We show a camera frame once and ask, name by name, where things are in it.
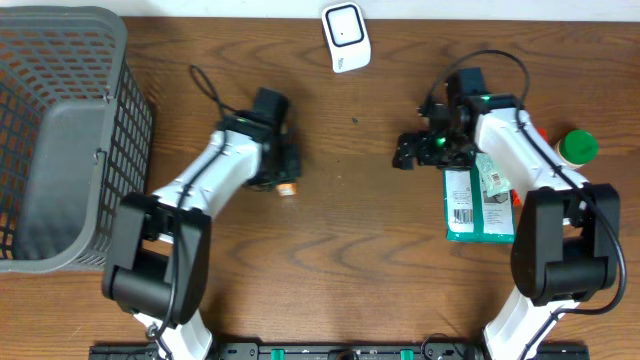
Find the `orange tissue pack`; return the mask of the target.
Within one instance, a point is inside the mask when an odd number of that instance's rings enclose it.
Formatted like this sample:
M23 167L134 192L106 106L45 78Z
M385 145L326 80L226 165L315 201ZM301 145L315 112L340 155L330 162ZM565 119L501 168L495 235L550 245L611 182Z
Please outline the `orange tissue pack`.
M295 183L281 183L276 186L276 190L280 196L294 196L297 194L297 185Z

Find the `light green wipes pack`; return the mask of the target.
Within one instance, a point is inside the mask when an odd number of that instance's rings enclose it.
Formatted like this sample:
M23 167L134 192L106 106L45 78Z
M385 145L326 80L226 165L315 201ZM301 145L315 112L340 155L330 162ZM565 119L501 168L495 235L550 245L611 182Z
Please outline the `light green wipes pack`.
M478 153L475 162L488 196L506 193L512 189L509 180L489 155Z

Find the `red snack packet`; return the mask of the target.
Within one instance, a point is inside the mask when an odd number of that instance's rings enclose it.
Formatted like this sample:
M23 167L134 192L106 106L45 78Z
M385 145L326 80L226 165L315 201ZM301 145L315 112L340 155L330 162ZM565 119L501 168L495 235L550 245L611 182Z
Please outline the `red snack packet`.
M545 142L549 142L547 131L544 128L537 127L536 130L538 134L544 139ZM514 207L520 207L522 205L522 200L514 189L511 190L511 197L512 197L512 205Z

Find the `green lid seasoning jar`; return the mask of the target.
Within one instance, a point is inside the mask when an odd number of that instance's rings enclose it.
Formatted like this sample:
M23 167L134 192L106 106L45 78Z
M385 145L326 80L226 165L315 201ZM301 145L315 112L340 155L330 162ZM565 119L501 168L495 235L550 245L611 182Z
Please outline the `green lid seasoning jar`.
M578 169L595 159L599 144L591 133L576 129L560 139L554 150L567 166Z

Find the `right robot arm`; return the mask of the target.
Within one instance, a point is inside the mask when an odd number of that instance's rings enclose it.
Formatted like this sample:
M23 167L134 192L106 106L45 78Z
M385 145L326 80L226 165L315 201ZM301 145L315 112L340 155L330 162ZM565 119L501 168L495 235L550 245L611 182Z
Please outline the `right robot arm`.
M470 355L532 359L564 315L598 316L620 304L628 274L620 197L611 185L566 167L513 95L453 95L447 104L428 98L419 113L429 127L399 137L394 167L461 172L484 153L523 201L511 250L515 287Z

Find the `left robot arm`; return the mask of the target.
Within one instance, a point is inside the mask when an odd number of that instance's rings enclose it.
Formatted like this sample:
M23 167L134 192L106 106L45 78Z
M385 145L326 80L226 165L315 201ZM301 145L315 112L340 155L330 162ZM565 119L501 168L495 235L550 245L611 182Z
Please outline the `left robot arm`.
M102 293L145 327L159 359L204 359L213 334L199 312L213 220L243 186L278 181L290 145L282 119L227 115L204 151L152 194L117 208Z

